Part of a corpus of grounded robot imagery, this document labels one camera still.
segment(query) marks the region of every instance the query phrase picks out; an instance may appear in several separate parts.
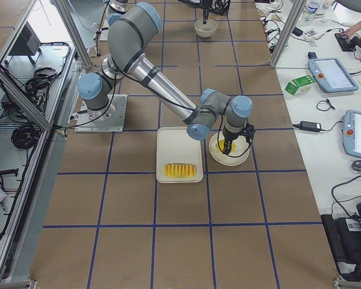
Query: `white tray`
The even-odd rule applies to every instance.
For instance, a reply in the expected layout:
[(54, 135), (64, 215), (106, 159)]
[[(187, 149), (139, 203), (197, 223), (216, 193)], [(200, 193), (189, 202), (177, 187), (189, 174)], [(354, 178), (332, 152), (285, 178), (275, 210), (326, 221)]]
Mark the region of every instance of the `white tray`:
[[(192, 178), (169, 178), (164, 166), (172, 163), (193, 164), (197, 172)], [(159, 182), (199, 182), (203, 178), (200, 141), (188, 136), (186, 127), (160, 128), (156, 147), (156, 179)]]

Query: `red emergency stop button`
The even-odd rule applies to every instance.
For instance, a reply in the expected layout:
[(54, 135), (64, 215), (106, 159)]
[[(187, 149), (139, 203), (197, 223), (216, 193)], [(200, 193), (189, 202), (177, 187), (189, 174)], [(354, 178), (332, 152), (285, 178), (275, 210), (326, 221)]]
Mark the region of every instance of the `red emergency stop button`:
[(348, 130), (346, 131), (346, 134), (347, 134), (348, 136), (351, 136), (352, 134), (354, 134), (354, 131), (353, 131), (352, 129), (348, 129)]

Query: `green carton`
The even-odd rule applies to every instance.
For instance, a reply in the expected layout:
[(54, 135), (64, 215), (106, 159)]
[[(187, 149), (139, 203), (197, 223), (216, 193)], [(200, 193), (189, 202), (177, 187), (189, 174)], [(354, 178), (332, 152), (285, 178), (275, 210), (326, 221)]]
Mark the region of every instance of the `green carton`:
[(285, 87), (285, 90), (291, 95), (298, 95), (310, 90), (314, 82), (315, 81), (313, 78), (311, 78), (309, 75), (305, 75), (290, 81)]

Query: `white table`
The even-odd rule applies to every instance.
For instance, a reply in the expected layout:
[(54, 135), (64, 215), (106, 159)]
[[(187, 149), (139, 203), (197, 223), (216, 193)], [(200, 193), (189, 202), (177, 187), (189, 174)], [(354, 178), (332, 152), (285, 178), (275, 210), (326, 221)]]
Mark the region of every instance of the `white table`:
[[(318, 84), (314, 84), (308, 92), (293, 96), (285, 91), (286, 84), (299, 76), (310, 75), (309, 70), (276, 69), (276, 71), (292, 123), (299, 123), (301, 120), (319, 122), (323, 129), (330, 129), (335, 122), (342, 120), (347, 110), (361, 111), (361, 73), (353, 77), (360, 87), (355, 92), (324, 93)], [(330, 99), (335, 110), (323, 112), (316, 109), (316, 104), (326, 98)], [(347, 155), (342, 147), (341, 129), (342, 124), (337, 124), (327, 133), (295, 130), (320, 214), (330, 213), (334, 201), (331, 196), (332, 187), (359, 175), (351, 169), (351, 163), (358, 158)], [(361, 196), (361, 179), (339, 187), (335, 192), (339, 200)], [(361, 202), (361, 199), (347, 202), (345, 207), (349, 212), (354, 213), (358, 202)], [(335, 213), (343, 213), (343, 211), (335, 206)]]
[[(258, 9), (265, 9), (266, 4), (256, 4)], [(284, 22), (286, 22), (289, 12), (292, 8), (292, 1), (285, 0), (283, 7), (280, 10), (280, 13), (276, 13)], [(324, 15), (329, 19), (338, 21), (332, 8), (328, 9)], [(326, 23), (321, 22), (321, 18), (315, 18), (310, 26), (300, 26), (300, 21), (296, 26), (302, 31), (306, 32), (313, 29), (316, 31), (316, 34), (313, 37), (318, 37), (325, 31), (333, 28), (343, 28), (342, 25), (337, 24), (328, 20)], [(282, 22), (276, 22), (280, 29), (283, 29)], [(276, 28), (274, 23), (270, 23), (267, 26), (268, 29)], [(277, 68), (287, 68), (287, 69), (305, 69), (307, 68), (307, 53), (309, 51), (315, 52), (318, 58), (330, 58), (336, 57), (340, 59), (341, 63), (349, 72), (357, 72), (361, 70), (361, 63), (355, 59), (352, 52), (344, 52), (338, 45), (336, 37), (334, 34), (337, 33), (336, 30), (325, 33), (320, 39), (316, 41), (318, 46), (311, 46), (310, 43), (297, 40), (293, 37), (289, 38), (288, 45), (285, 48), (280, 60), (277, 63)], [(296, 38), (305, 40), (304, 34), (300, 37), (294, 36)]]

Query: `blue joint cap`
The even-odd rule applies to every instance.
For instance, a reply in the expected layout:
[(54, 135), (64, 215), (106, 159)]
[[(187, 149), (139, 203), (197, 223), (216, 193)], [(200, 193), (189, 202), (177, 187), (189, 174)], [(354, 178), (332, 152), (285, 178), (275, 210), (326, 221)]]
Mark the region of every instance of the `blue joint cap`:
[(215, 89), (205, 89), (200, 96), (200, 104), (204, 104), (206, 99), (210, 96), (211, 93), (216, 92)]
[(204, 140), (210, 129), (205, 125), (189, 125), (187, 127), (187, 134), (194, 140)]
[(250, 98), (244, 95), (238, 95), (231, 101), (231, 108), (240, 117), (248, 117), (253, 108), (253, 103)]
[(159, 16), (158, 12), (151, 4), (148, 4), (146, 2), (139, 2), (135, 5), (142, 8), (151, 17), (151, 19), (154, 21), (156, 25), (156, 29), (158, 30), (158, 32), (162, 30), (161, 17)]
[(81, 97), (89, 101), (98, 96), (99, 92), (102, 90), (103, 82), (99, 75), (94, 72), (80, 77), (78, 81), (78, 90)]
[(114, 24), (115, 22), (117, 22), (119, 20), (119, 18), (122, 17), (122, 14), (119, 13), (112, 13), (110, 15), (108, 15), (107, 17), (107, 22), (108, 22), (108, 26), (111, 27), (112, 24)]

